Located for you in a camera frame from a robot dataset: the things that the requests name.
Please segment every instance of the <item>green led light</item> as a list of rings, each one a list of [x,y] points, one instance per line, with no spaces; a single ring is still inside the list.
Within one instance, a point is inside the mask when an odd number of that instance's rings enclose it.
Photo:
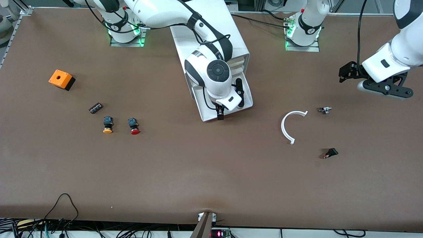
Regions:
[[[144,47],[144,41],[143,41],[143,39],[138,39],[138,43],[140,44],[140,47]]]

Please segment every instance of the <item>electrical wire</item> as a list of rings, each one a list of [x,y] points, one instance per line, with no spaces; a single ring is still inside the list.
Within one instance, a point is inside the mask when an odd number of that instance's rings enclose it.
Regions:
[[[200,45],[203,45],[203,44],[213,44],[213,43],[215,43],[215,42],[217,42],[217,41],[219,41],[219,40],[221,40],[221,39],[223,39],[223,38],[230,38],[231,37],[231,35],[230,34],[227,34],[227,35],[224,35],[224,36],[222,36],[222,37],[219,37],[219,38],[217,38],[216,40],[214,40],[214,41],[211,41],[211,42],[205,42],[202,38],[201,38],[201,36],[195,31],[195,30],[193,30],[193,32],[194,32],[194,35],[195,35],[195,39],[197,40],[197,42],[200,44]]]
[[[19,237],[19,233],[17,231],[17,225],[15,223],[15,220],[13,220],[13,219],[12,219],[12,231],[13,231],[13,236],[15,238],[18,238]]]
[[[49,233],[49,231],[55,232],[56,230],[60,230],[63,229],[64,233],[61,233],[59,235],[60,238],[69,238],[69,230],[88,230],[88,231],[103,231],[103,230],[111,230],[114,228],[115,230],[120,230],[118,238],[130,238],[130,237],[135,237],[137,232],[143,232],[144,233],[144,238],[146,238],[146,236],[148,236],[148,238],[151,238],[152,230],[158,229],[160,227],[168,227],[170,225],[168,224],[141,224],[141,223],[121,223],[121,222],[101,222],[102,226],[99,226],[99,222],[96,221],[94,224],[92,221],[73,221],[72,223],[69,223],[69,225],[65,226],[62,228],[63,224],[67,223],[68,220],[50,220],[50,219],[39,219],[39,220],[34,220],[31,222],[26,222],[23,224],[19,224],[18,222],[20,221],[24,221],[27,219],[14,219],[13,222],[15,222],[16,226],[14,227],[2,227],[2,230],[0,230],[0,234],[1,233],[5,233],[5,232],[13,232],[15,231],[15,234],[17,234],[17,232],[19,232],[19,234],[17,235],[18,238],[34,238],[34,232],[35,231],[39,231],[40,235],[42,235],[42,237],[46,237],[45,236],[45,229],[47,228],[47,232]],[[0,220],[1,224],[7,224],[7,223],[13,223],[12,219],[3,219]]]
[[[231,229],[229,228],[229,236],[231,237],[231,238],[236,238],[233,234],[232,234],[232,232],[231,232]]]
[[[364,0],[363,6],[361,7],[360,17],[358,18],[358,29],[357,29],[357,69],[360,75],[363,75],[360,68],[360,30],[361,30],[361,18],[363,17],[364,7],[366,7],[367,0]]]
[[[253,18],[249,18],[249,17],[245,17],[245,16],[240,16],[240,15],[237,15],[237,14],[231,14],[231,15],[232,16],[235,16],[235,17],[241,17],[241,18],[244,18],[244,19],[247,19],[247,20],[250,20],[250,21],[254,21],[254,22],[259,22],[259,23],[266,24],[266,25],[272,25],[272,26],[277,26],[277,27],[282,27],[282,28],[285,28],[285,29],[289,29],[289,26],[278,25],[278,24],[273,24],[273,23],[269,23],[269,22],[263,22],[263,21],[259,21],[259,20],[253,19]]]
[[[183,26],[187,26],[184,23],[178,23],[178,24],[173,24],[173,25],[169,25],[169,26],[164,26],[164,27],[158,27],[158,28],[148,28],[149,30],[157,30],[157,29],[163,29],[163,28],[167,28],[167,27],[171,27],[171,26],[176,26],[176,25],[183,25]]]
[[[59,202],[60,198],[61,198],[63,195],[68,196],[69,201],[70,201],[70,202],[71,202],[71,204],[72,204],[72,207],[74,207],[75,211],[77,212],[77,215],[76,215],[76,216],[75,216],[72,220],[68,221],[68,222],[64,225],[64,227],[66,227],[66,226],[68,226],[68,225],[69,225],[69,223],[73,222],[73,221],[74,221],[76,218],[78,218],[78,216],[79,216],[79,211],[78,211],[77,207],[75,206],[74,202],[72,201],[71,196],[70,196],[69,194],[67,194],[67,193],[62,193],[62,194],[60,194],[60,196],[59,196],[59,197],[57,198],[57,200],[56,200],[56,203],[54,204],[54,206],[52,207],[52,209],[50,209],[50,211],[49,211],[49,212],[45,215],[45,217],[44,217],[44,219],[43,219],[43,220],[45,220],[45,219],[47,218],[47,216],[50,214],[50,212],[52,212],[52,211],[53,211],[53,209],[56,207],[57,203]]]
[[[272,17],[274,17],[274,18],[276,18],[276,19],[278,19],[278,20],[285,21],[285,19],[286,19],[286,18],[282,18],[282,17],[278,17],[278,16],[276,16],[275,14],[273,14],[273,13],[272,13],[271,11],[269,11],[269,10],[263,9],[262,11],[269,13]]]
[[[128,20],[126,20],[125,18],[123,18],[122,16],[120,16],[117,12],[114,12],[114,14],[115,14],[116,16],[120,17],[120,18],[121,18],[123,21],[125,21],[126,23],[128,23],[128,24],[130,24],[130,25],[134,26],[134,27],[135,27],[135,29],[134,29],[134,30],[136,30],[136,29],[139,29],[139,28],[140,28],[140,26],[130,23]]]
[[[208,104],[207,104],[207,100],[206,100],[206,93],[204,92],[204,87],[203,87],[203,97],[204,97],[204,102],[206,103],[206,106],[211,109],[211,110],[216,110],[216,108],[211,108]]]
[[[63,222],[63,218],[59,220],[59,224],[56,225],[56,229],[52,229],[50,231],[50,234],[54,234],[59,229],[59,226],[60,224],[62,224],[62,222]]]
[[[95,221],[93,221],[93,223],[94,223],[94,226],[96,226],[96,230],[97,230],[97,232],[100,234],[100,237],[101,237],[101,238],[105,238],[105,237],[104,237],[104,235],[100,232],[99,228],[97,227],[96,222],[95,222]]]
[[[349,233],[347,233],[346,232],[346,230],[344,230],[344,229],[342,229],[342,231],[343,231],[343,233],[340,233],[340,232],[338,232],[337,230],[333,230],[336,234],[338,234],[338,235],[343,235],[343,236],[346,236],[346,238],[350,238],[350,237],[355,237],[355,238],[362,238],[362,237],[365,237],[366,236],[366,231],[365,230],[362,230],[363,231],[363,234],[362,235],[351,235],[351,234],[349,234]]]

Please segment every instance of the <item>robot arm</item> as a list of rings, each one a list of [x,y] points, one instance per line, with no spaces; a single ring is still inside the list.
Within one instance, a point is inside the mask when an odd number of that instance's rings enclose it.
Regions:
[[[291,16],[294,24],[287,37],[300,46],[313,44],[329,9],[328,0],[307,0],[304,10]]]
[[[423,64],[423,1],[395,0],[394,15],[400,33],[363,65],[350,62],[340,68],[341,83],[350,78],[367,78],[358,84],[359,90],[400,100],[413,95],[412,89],[402,85],[407,72]]]
[[[14,21],[17,21],[17,20],[18,20],[19,16],[18,16],[18,15],[16,15],[16,14],[13,12],[12,8],[11,8],[11,7],[10,7],[10,5],[9,5],[9,0],[0,0],[0,6],[1,6],[2,8],[6,8],[6,9],[7,9],[7,11],[9,12],[10,16],[12,17],[12,19],[13,19]]]
[[[105,12],[120,9],[118,0],[93,0]],[[185,60],[185,71],[197,85],[205,87],[217,109],[234,110],[242,98],[231,83],[227,64],[232,58],[228,36],[214,29],[202,16],[181,0],[124,0],[133,13],[148,27],[164,28],[185,25],[193,31],[200,46]]]

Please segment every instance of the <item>small metal part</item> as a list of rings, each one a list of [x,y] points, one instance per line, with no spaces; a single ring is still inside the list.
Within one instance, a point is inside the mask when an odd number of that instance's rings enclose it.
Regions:
[[[135,118],[130,118],[128,119],[128,125],[131,128],[131,134],[132,135],[137,135],[140,133],[140,130],[138,130],[138,123],[137,120]]]
[[[331,148],[327,151],[327,153],[323,156],[324,159],[327,159],[331,156],[337,155],[338,151],[335,148]]]
[[[198,214],[198,221],[201,220],[201,218],[203,217],[204,213],[199,213]],[[216,214],[212,213],[212,222],[216,222]]]
[[[103,133],[110,134],[112,133],[113,118],[111,116],[106,116],[103,120],[104,130]]]
[[[323,114],[329,114],[329,111],[332,110],[332,107],[325,107],[325,108],[319,108],[319,112]]]
[[[103,108],[103,105],[101,103],[97,103],[96,105],[92,106],[89,111],[91,114],[95,114],[96,112],[98,112],[100,109]]]
[[[289,18],[289,17],[285,17],[283,19],[284,22],[290,22],[290,23],[294,23],[295,22],[295,18]]]

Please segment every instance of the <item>black electronic component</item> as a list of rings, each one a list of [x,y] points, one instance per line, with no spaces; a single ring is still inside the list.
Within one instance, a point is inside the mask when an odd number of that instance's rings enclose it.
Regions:
[[[96,112],[98,112],[100,109],[103,108],[103,105],[101,103],[96,103],[96,105],[92,106],[89,111],[91,114],[95,114]]]
[[[227,230],[211,230],[210,238],[224,238],[228,237],[230,234]]]
[[[225,118],[225,115],[223,113],[223,111],[225,110],[225,108],[223,106],[217,104],[217,103],[214,103],[213,102],[213,104],[216,106],[217,120],[218,121],[223,120]]]
[[[327,153],[323,156],[324,159],[327,159],[331,156],[337,155],[338,151],[335,148],[331,148],[327,151]]]

